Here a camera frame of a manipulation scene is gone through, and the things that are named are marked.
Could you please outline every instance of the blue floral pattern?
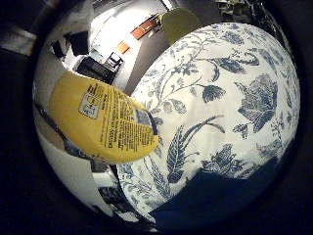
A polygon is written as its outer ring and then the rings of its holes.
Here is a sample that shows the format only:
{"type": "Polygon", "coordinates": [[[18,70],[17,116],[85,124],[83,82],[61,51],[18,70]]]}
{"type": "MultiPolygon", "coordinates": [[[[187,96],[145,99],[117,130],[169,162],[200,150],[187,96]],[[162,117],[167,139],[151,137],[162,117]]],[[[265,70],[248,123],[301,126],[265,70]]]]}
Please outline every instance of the blue floral pattern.
{"type": "Polygon", "coordinates": [[[117,166],[126,198],[142,216],[177,195],[202,170],[247,179],[278,162],[295,135],[299,84],[289,53],[241,23],[200,28],[168,48],[132,96],[151,112],[159,145],[117,166]]]}

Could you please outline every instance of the chair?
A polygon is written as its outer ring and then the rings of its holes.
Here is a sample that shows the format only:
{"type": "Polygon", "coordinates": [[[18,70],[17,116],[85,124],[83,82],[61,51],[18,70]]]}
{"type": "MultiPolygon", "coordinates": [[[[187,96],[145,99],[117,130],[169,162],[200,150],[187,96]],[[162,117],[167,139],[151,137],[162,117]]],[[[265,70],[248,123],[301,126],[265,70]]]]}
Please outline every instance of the chair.
{"type": "Polygon", "coordinates": [[[202,27],[198,17],[190,10],[176,8],[161,17],[161,25],[169,45],[174,44],[186,34],[202,27]]]}

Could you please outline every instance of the leaf print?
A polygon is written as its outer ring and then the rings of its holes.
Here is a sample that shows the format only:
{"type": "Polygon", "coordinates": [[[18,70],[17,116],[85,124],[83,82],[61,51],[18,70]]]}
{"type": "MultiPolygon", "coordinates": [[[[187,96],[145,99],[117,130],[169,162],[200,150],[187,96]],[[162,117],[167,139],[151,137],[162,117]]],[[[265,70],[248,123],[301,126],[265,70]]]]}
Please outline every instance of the leaf print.
{"type": "Polygon", "coordinates": [[[161,119],[161,118],[154,117],[154,121],[155,121],[156,125],[162,125],[163,124],[163,119],[161,119]]]}
{"type": "Polygon", "coordinates": [[[209,101],[220,99],[225,94],[226,91],[223,90],[221,87],[215,85],[208,85],[204,88],[202,92],[202,98],[204,102],[207,103],[209,101]]]}
{"type": "Polygon", "coordinates": [[[259,66],[259,60],[252,53],[245,52],[245,56],[249,56],[249,60],[237,60],[237,62],[248,66],[259,66]]]}
{"type": "Polygon", "coordinates": [[[289,127],[291,127],[291,120],[292,120],[292,115],[290,112],[287,113],[287,123],[289,124],[289,127]]]}
{"type": "Polygon", "coordinates": [[[216,58],[212,60],[217,66],[223,68],[226,71],[233,73],[246,74],[245,69],[237,62],[230,58],[216,58]]]}
{"type": "Polygon", "coordinates": [[[160,195],[165,198],[165,199],[169,199],[170,198],[170,188],[168,183],[165,181],[163,175],[159,172],[159,169],[156,165],[156,163],[151,160],[151,164],[152,164],[152,177],[154,179],[154,183],[156,185],[156,188],[158,190],[158,192],[160,193],[160,195]]]}
{"type": "Polygon", "coordinates": [[[214,126],[215,128],[219,129],[219,131],[221,131],[222,133],[225,133],[225,129],[223,128],[223,126],[216,123],[210,123],[209,125],[214,126]]]}
{"type": "Polygon", "coordinates": [[[282,129],[285,128],[285,124],[284,124],[284,114],[283,114],[283,112],[281,112],[281,115],[280,115],[280,122],[279,122],[279,125],[281,126],[282,129]]]}
{"type": "Polygon", "coordinates": [[[216,81],[220,76],[220,72],[219,72],[218,66],[216,66],[215,64],[214,64],[214,71],[213,72],[214,72],[214,75],[213,75],[211,81],[216,81]]]}
{"type": "Polygon", "coordinates": [[[195,88],[194,86],[192,86],[192,87],[190,88],[190,93],[191,93],[193,96],[198,97],[198,95],[197,95],[197,90],[196,90],[196,88],[195,88]]]}
{"type": "Polygon", "coordinates": [[[234,175],[243,169],[244,161],[234,160],[235,154],[232,154],[231,144],[223,145],[223,149],[212,156],[211,161],[202,161],[204,172],[217,173],[226,177],[234,175]]]}
{"type": "Polygon", "coordinates": [[[228,165],[232,160],[232,148],[233,145],[225,144],[223,145],[223,149],[218,152],[215,156],[212,157],[212,160],[222,168],[225,165],[228,165]]]}
{"type": "Polygon", "coordinates": [[[247,124],[236,125],[233,129],[234,132],[241,132],[244,139],[247,138],[247,124]]]}
{"type": "Polygon", "coordinates": [[[132,164],[118,164],[117,167],[118,169],[122,172],[127,174],[128,176],[133,176],[134,175],[134,171],[131,168],[132,164]]]}
{"type": "Polygon", "coordinates": [[[244,40],[237,33],[232,31],[227,31],[224,36],[221,37],[221,39],[224,39],[225,41],[236,45],[242,45],[245,43],[244,40]]]}
{"type": "Polygon", "coordinates": [[[262,74],[249,88],[239,85],[245,94],[238,112],[253,122],[253,132],[258,132],[271,120],[277,107],[277,83],[272,82],[268,74],[262,74]]]}
{"type": "Polygon", "coordinates": [[[157,114],[157,113],[159,113],[159,112],[161,112],[161,109],[158,109],[158,108],[152,109],[152,110],[150,111],[150,113],[151,113],[152,115],[155,115],[155,114],[157,114]]]}
{"type": "Polygon", "coordinates": [[[218,172],[220,170],[220,167],[215,162],[209,162],[209,161],[201,161],[202,163],[202,169],[206,172],[218,172]]]}
{"type": "Polygon", "coordinates": [[[148,207],[150,207],[150,208],[152,209],[152,211],[153,211],[154,209],[156,209],[156,208],[159,207],[159,205],[161,204],[161,202],[160,202],[160,201],[156,201],[155,199],[153,199],[153,200],[148,200],[148,201],[146,201],[145,204],[146,204],[148,207]]]}
{"type": "Polygon", "coordinates": [[[178,114],[185,114],[187,112],[186,106],[183,102],[174,99],[170,99],[170,101],[173,103],[174,109],[178,114]]]}
{"type": "Polygon", "coordinates": [[[278,64],[276,60],[264,49],[258,49],[259,54],[267,62],[267,64],[272,68],[272,70],[277,73],[275,64],[278,64]]]}
{"type": "Polygon", "coordinates": [[[285,87],[285,91],[286,91],[286,95],[287,95],[287,105],[292,109],[291,94],[286,87],[285,87]]]}
{"type": "Polygon", "coordinates": [[[183,174],[182,167],[185,163],[185,152],[184,143],[182,141],[183,137],[183,125],[181,125],[173,140],[171,141],[167,153],[167,169],[169,174],[167,179],[169,183],[177,183],[183,174]]]}
{"type": "Polygon", "coordinates": [[[255,173],[259,168],[261,167],[261,165],[259,164],[253,164],[253,166],[245,169],[242,173],[240,173],[237,178],[239,179],[247,179],[248,177],[250,177],[253,173],[255,173]]]}
{"type": "Polygon", "coordinates": [[[138,200],[134,196],[131,196],[130,199],[133,202],[133,204],[135,204],[136,206],[138,205],[138,200]]]}
{"type": "Polygon", "coordinates": [[[188,63],[182,66],[183,75],[190,75],[191,73],[194,72],[198,72],[195,64],[188,63]]]}
{"type": "Polygon", "coordinates": [[[160,148],[159,145],[156,146],[156,148],[154,149],[154,152],[157,154],[158,157],[162,157],[162,149],[160,148]]]}
{"type": "Polygon", "coordinates": [[[164,80],[164,77],[161,77],[157,82],[156,82],[156,85],[155,85],[155,92],[156,92],[156,97],[157,99],[159,100],[160,99],[160,92],[161,92],[161,85],[162,85],[162,82],[164,80]]]}
{"type": "Polygon", "coordinates": [[[256,144],[256,149],[258,150],[261,158],[272,159],[281,156],[283,151],[283,145],[282,141],[280,139],[277,139],[266,146],[260,146],[256,144]]]}
{"type": "Polygon", "coordinates": [[[184,86],[184,80],[183,80],[182,77],[178,78],[177,84],[178,84],[180,87],[184,86]]]}
{"type": "Polygon", "coordinates": [[[244,95],[248,95],[248,90],[246,88],[246,86],[242,85],[239,82],[235,82],[235,85],[240,89],[240,91],[244,94],[244,95]]]}
{"type": "Polygon", "coordinates": [[[172,104],[168,101],[164,101],[163,103],[163,109],[167,114],[172,113],[172,104]]]}

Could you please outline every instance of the dark background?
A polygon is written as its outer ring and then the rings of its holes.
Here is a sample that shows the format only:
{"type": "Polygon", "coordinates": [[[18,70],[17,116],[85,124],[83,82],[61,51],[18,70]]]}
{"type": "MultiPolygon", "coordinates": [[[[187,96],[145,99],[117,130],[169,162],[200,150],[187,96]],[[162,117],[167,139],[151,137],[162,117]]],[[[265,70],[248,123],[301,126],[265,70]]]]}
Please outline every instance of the dark background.
{"type": "MultiPolygon", "coordinates": [[[[31,116],[36,58],[57,16],[76,1],[58,2],[0,1],[0,23],[11,22],[39,35],[30,58],[0,49],[0,233],[138,234],[80,204],[39,147],[31,116]]],[[[266,6],[286,31],[298,65],[297,138],[279,177],[266,192],[228,220],[195,234],[313,234],[313,1],[272,0],[266,6]]]]}

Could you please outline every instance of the yellow bottle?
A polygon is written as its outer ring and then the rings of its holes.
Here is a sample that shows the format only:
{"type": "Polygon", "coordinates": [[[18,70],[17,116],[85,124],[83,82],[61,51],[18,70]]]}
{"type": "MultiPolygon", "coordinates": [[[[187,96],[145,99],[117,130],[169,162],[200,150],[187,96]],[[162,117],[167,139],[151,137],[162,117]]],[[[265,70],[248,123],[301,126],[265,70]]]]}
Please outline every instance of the yellow bottle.
{"type": "Polygon", "coordinates": [[[49,113],[85,154],[112,165],[143,158],[158,143],[156,124],[139,102],[113,86],[72,71],[58,80],[49,113]]]}

